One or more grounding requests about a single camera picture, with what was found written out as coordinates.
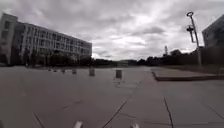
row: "white building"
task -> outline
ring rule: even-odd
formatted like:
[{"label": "white building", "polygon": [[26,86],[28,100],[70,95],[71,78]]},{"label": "white building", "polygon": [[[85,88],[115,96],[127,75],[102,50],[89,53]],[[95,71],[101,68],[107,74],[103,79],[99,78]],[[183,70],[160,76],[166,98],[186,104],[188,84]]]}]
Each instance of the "white building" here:
[{"label": "white building", "polygon": [[74,60],[91,57],[92,44],[53,30],[29,23],[21,23],[16,16],[3,13],[0,21],[0,54],[5,54],[8,64],[22,58],[26,50],[31,54],[51,54],[59,51]]}]

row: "bollard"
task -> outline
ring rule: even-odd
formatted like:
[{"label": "bollard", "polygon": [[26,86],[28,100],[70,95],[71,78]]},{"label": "bollard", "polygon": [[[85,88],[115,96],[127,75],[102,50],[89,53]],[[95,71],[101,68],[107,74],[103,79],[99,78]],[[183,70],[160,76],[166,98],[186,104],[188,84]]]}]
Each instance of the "bollard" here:
[{"label": "bollard", "polygon": [[61,72],[64,74],[65,73],[65,69],[61,69]]},{"label": "bollard", "polygon": [[83,128],[83,123],[81,121],[77,121],[74,128]]},{"label": "bollard", "polygon": [[72,74],[77,74],[76,69],[73,69],[73,70],[72,70]]},{"label": "bollard", "polygon": [[122,79],[122,70],[116,70],[116,78]]},{"label": "bollard", "polygon": [[89,69],[89,76],[95,76],[95,70],[94,68]]}]

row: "building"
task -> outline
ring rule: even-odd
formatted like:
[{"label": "building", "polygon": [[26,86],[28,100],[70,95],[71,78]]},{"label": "building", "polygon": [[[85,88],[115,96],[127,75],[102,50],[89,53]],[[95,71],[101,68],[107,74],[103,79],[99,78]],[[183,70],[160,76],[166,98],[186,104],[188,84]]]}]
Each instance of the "building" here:
[{"label": "building", "polygon": [[57,51],[74,61],[91,57],[92,44],[47,28],[18,21],[18,17],[3,13],[0,20],[0,54],[8,64],[15,64],[25,52],[50,55]]},{"label": "building", "polygon": [[205,47],[224,43],[224,15],[208,26],[203,32]]}]

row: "sky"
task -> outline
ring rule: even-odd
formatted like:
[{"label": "sky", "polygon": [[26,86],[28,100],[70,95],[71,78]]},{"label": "sky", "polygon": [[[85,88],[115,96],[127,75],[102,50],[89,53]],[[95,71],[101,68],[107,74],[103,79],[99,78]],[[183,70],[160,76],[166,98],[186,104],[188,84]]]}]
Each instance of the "sky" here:
[{"label": "sky", "polygon": [[0,0],[0,13],[93,44],[94,58],[123,60],[191,52],[186,13],[201,32],[224,12],[224,0]]}]

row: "concrete bollard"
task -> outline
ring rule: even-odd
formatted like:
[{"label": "concrete bollard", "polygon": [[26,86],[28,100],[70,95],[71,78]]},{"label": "concrete bollard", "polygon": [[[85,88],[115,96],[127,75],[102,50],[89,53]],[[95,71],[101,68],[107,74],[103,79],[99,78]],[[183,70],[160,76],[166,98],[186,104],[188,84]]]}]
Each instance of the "concrete bollard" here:
[{"label": "concrete bollard", "polygon": [[89,76],[95,76],[95,70],[94,68],[89,69]]},{"label": "concrete bollard", "polygon": [[65,69],[61,69],[61,72],[64,74],[65,73]]},{"label": "concrete bollard", "polygon": [[73,69],[73,70],[72,70],[72,74],[77,74],[76,69]]},{"label": "concrete bollard", "polygon": [[116,78],[122,79],[122,70],[116,70]]}]

